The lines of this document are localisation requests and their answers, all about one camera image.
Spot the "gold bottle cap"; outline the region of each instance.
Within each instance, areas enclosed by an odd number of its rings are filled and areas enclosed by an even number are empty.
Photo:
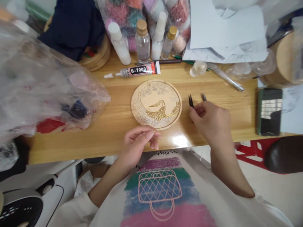
[[[177,34],[177,27],[176,26],[171,26],[169,28],[169,31],[167,33],[167,37],[170,39],[170,40],[174,40],[176,38],[176,34]]]
[[[140,19],[137,21],[137,33],[139,36],[146,36],[147,24],[145,20]]]

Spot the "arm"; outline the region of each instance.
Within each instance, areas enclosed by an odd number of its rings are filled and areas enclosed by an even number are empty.
[[[144,146],[148,142],[151,148],[159,149],[158,139],[161,139],[160,133],[148,125],[138,126],[128,131],[118,159],[88,193],[93,204],[100,207],[112,188],[127,177],[131,169],[139,162]]]
[[[211,102],[190,107],[192,121],[211,147],[211,170],[233,193],[253,198],[253,189],[238,164],[230,129],[230,113]]]

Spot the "hand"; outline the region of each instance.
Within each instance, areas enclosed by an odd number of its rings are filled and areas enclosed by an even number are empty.
[[[160,132],[149,125],[138,126],[124,136],[124,144],[117,161],[130,171],[139,162],[144,146],[150,142],[152,149],[159,149]]]
[[[190,107],[189,116],[211,147],[232,141],[229,110],[204,101],[197,104],[195,108]]]

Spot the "navy fabric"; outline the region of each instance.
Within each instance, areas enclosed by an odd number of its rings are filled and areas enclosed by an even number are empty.
[[[57,0],[49,29],[39,40],[80,61],[87,46],[99,47],[105,26],[93,0]]]

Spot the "tweezers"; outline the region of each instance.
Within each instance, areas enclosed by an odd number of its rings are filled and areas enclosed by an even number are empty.
[[[207,101],[206,96],[205,96],[204,93],[201,93],[201,98],[202,98],[203,101]]]
[[[189,101],[189,106],[191,106],[192,108],[194,108],[193,106],[193,98],[191,95],[188,96],[188,101]]]

